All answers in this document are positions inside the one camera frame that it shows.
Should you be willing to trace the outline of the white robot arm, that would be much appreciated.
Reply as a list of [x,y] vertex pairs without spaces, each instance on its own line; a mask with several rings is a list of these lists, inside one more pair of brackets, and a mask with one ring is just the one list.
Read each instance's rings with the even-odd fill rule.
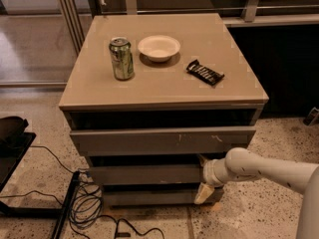
[[303,195],[296,239],[319,239],[319,164],[266,158],[242,147],[232,148],[222,159],[199,160],[203,182],[195,204],[204,203],[228,182],[266,178]]

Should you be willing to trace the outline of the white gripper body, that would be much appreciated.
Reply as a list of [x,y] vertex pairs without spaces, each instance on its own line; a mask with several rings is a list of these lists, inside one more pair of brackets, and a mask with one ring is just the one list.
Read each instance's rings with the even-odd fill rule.
[[211,186],[221,186],[228,182],[228,170],[225,159],[213,159],[204,164],[203,179]]

